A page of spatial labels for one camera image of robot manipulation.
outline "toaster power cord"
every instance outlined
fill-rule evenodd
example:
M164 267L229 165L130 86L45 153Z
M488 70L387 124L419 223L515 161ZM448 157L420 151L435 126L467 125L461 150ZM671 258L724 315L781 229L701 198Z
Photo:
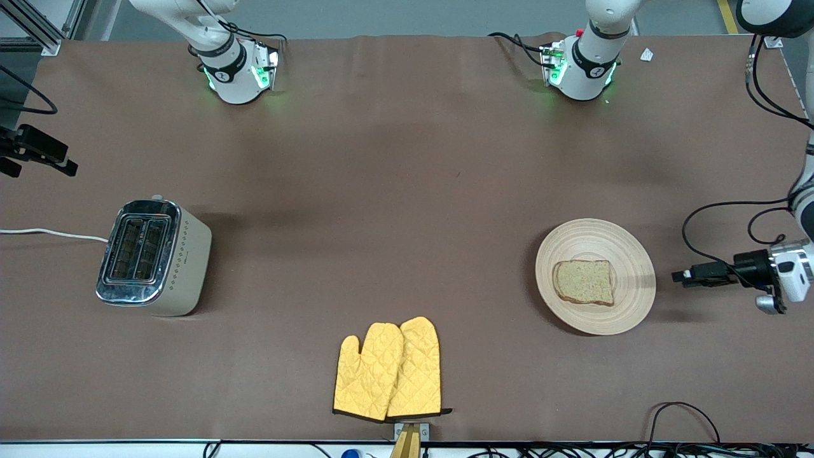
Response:
M96 240L98 242L107 243L107 239L97 236L81 236L79 234L68 234L67 232L52 231L51 229L42 229L36 227L33 229L0 229L0 234L18 235L18 234L51 234L52 236L70 237L72 239L85 239Z

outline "yellow oven mitt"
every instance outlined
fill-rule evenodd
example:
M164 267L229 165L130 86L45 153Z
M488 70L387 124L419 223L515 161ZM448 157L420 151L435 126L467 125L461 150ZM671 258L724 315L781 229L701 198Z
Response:
M450 413L452 409L441 408L441 353L435 326L419 316L404 322L400 329L404 354L396 392L387 407L387 421Z
M334 413L384 421L396 388L404 338L392 323L373 323L359 351L356 336L345 337L336 367Z

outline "quilted fabric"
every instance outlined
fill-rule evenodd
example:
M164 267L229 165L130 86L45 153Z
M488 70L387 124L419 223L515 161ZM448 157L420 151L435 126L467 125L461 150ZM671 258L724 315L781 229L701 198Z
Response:
M404 322L400 330L404 335L404 353L387 417L440 415L441 356L435 326L419 316Z
M371 324L361 353L359 339L345 337L336 368L334 412L383 421L403 352L404 338L395 324Z

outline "round wooden board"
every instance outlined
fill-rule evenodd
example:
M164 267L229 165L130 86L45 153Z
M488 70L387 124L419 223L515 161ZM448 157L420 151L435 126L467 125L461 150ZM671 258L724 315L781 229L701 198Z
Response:
M610 262L614 305L574 304L554 290L554 266L584 259ZM589 334L610 336L639 324L650 312L656 295L653 263L630 232L601 219L575 219L548 234L535 263L537 288L545 304L570 326Z

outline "silver toaster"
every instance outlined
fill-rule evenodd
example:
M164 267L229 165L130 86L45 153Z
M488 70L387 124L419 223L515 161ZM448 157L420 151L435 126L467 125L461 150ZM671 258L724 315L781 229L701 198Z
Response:
M134 200L113 225L96 295L112 306L186 315L198 303L211 245L209 228L176 203Z

